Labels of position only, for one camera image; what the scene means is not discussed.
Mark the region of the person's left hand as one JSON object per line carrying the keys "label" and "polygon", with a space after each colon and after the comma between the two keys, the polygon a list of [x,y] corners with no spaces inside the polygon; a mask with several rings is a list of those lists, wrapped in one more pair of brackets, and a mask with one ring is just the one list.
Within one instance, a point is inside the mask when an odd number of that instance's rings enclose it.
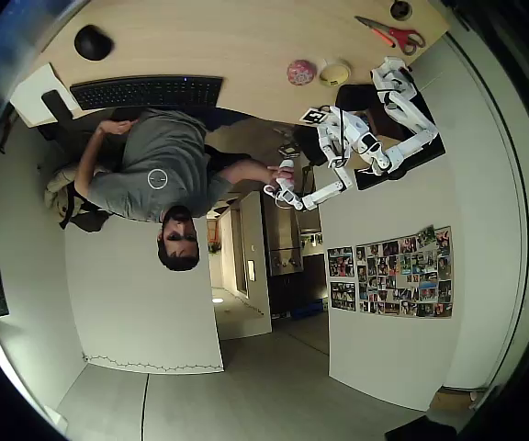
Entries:
{"label": "person's left hand", "polygon": [[97,130],[104,134],[122,135],[129,132],[137,122],[136,119],[122,121],[103,120],[98,124]]}

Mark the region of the person's right hand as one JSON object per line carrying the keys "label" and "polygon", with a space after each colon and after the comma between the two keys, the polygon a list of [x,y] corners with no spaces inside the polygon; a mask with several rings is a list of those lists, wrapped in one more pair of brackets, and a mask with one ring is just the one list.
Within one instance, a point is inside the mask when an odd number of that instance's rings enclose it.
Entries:
{"label": "person's right hand", "polygon": [[267,169],[271,186],[277,186],[279,184],[278,180],[294,181],[294,168],[292,166],[268,166]]}

